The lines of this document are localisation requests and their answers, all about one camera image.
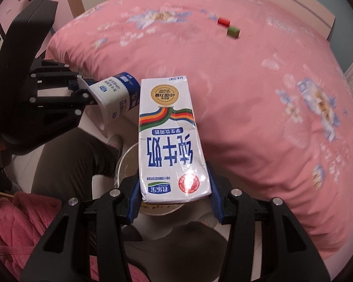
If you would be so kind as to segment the pink floral bed quilt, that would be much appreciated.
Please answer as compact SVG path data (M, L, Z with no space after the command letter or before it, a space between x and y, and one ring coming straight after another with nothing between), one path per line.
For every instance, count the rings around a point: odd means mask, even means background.
M326 39L293 15L265 0L109 0L46 56L97 80L186 76L206 158L284 199L323 258L348 240L353 97Z

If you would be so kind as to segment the pink quilted garment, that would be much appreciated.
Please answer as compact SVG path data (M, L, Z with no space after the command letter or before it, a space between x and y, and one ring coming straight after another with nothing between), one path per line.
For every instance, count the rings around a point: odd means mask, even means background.
M16 280L61 209L60 200L36 194L0 199L0 259Z

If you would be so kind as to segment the white blue yogurt cup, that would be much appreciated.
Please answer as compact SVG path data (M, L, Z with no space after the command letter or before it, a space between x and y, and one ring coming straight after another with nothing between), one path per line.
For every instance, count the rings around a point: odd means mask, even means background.
M129 73L122 72L104 80L88 84L78 78L78 87L85 89L95 100L87 107L87 116L107 137L109 125L140 103L140 84Z

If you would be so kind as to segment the white milk carton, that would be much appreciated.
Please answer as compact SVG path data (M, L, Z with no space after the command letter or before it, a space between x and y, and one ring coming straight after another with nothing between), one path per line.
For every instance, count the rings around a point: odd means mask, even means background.
M186 76L142 80L138 137L143 202L183 204L211 194Z

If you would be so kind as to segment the green sponge block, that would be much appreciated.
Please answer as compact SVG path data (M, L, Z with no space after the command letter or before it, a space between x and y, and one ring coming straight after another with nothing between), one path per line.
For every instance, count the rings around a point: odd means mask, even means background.
M227 28L226 34L231 38L237 39L240 35L240 29L234 26L230 26Z

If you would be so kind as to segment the person's leg in grey trousers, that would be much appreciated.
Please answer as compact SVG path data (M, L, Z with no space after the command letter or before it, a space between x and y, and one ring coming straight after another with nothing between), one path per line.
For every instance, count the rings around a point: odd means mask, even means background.
M91 200L93 177L115 177L123 146L118 134L104 143L80 128L58 136L43 148L31 193L62 202Z

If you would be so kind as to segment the red block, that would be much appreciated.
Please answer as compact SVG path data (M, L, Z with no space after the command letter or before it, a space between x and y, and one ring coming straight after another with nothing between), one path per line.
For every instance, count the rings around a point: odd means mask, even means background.
M230 20L222 18L222 17L219 17L217 19L217 23L221 26L224 26L224 27L229 27L231 24Z

